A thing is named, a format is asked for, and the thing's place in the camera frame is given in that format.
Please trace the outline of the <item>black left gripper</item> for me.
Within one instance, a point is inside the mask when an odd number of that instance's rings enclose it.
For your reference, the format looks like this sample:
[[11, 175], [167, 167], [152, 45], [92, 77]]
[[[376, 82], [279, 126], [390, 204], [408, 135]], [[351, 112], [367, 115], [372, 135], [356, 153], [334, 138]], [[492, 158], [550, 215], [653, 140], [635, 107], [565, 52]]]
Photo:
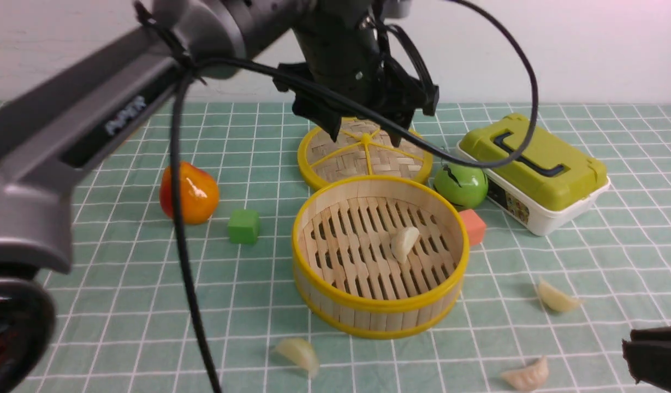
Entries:
[[[416, 110], [433, 115], [438, 86], [407, 33], [386, 19], [407, 17], [410, 1], [317, 1], [293, 28], [305, 60], [278, 69], [327, 87], [386, 115], [409, 132]], [[333, 142], [342, 116], [318, 98], [295, 97], [293, 114], [319, 126]], [[393, 147], [402, 133], [387, 127]]]

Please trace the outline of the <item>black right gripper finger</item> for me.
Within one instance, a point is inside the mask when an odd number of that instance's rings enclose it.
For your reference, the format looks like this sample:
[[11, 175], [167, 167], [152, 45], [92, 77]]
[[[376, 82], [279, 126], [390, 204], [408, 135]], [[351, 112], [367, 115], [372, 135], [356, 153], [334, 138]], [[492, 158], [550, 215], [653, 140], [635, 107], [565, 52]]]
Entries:
[[671, 326], [632, 329], [622, 355], [635, 383], [671, 392]]

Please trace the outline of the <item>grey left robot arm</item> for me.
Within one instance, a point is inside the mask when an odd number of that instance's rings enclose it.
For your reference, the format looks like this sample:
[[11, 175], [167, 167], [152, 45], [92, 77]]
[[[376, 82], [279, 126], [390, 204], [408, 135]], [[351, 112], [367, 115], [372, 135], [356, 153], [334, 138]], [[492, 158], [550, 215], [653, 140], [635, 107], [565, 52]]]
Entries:
[[185, 77], [224, 80], [288, 30], [305, 62], [280, 72], [318, 83], [407, 129], [433, 115], [438, 86], [413, 43], [386, 18], [408, 1], [154, 1], [140, 26], [0, 108], [0, 392], [43, 358], [54, 301], [42, 269], [72, 268], [72, 194], [176, 92]]

